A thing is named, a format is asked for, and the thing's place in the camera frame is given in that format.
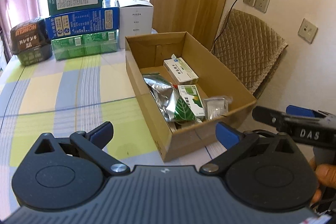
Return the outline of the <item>person's right hand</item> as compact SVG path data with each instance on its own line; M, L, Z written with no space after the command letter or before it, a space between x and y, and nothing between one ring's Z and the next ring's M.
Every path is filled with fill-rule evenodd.
M325 186L329 188L335 189L336 187L336 167L335 165L330 164L320 164L317 165L315 162L315 158L312 158L309 161L309 165L315 171L315 174L318 179L318 188L315 191L315 194L311 200L311 203L315 203L321 200L322 191L320 186Z

